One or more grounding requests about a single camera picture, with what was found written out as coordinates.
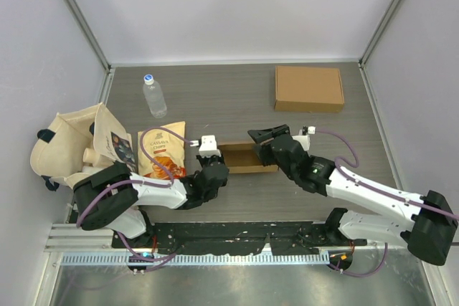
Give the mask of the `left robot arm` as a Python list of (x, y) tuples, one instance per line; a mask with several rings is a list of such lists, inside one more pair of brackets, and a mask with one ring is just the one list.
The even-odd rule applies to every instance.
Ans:
[(73, 187), (77, 226), (85, 231), (108, 228), (138, 248), (147, 247), (153, 231), (139, 206), (189, 210), (215, 199), (227, 184), (229, 169), (223, 157), (198, 160), (201, 170), (173, 181), (140, 176), (119, 162), (88, 176)]

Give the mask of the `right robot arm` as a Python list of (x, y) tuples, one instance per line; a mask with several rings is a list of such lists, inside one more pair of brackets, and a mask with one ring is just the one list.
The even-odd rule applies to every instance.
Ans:
[(318, 132), (304, 127), (291, 135), (287, 125), (249, 130), (254, 151), (265, 166), (276, 165), (291, 181), (309, 193), (341, 199), (370, 210), (358, 214), (334, 209), (323, 234), (327, 242), (365, 239), (408, 249), (418, 259), (443, 266), (458, 230), (458, 216), (447, 199), (436, 191), (425, 195), (401, 191), (363, 178), (341, 164), (343, 157), (329, 160), (312, 156), (311, 136)]

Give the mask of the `large brown cardboard box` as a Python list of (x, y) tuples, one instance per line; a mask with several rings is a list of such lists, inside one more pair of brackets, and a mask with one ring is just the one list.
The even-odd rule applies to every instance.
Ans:
[(339, 69), (295, 66), (275, 68), (276, 111), (339, 113), (344, 104)]

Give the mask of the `small cardboard box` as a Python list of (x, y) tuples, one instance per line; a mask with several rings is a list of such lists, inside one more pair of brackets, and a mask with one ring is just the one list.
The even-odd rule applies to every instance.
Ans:
[(276, 165), (264, 166), (253, 150), (253, 143), (220, 143), (220, 149), (230, 174), (274, 173)]

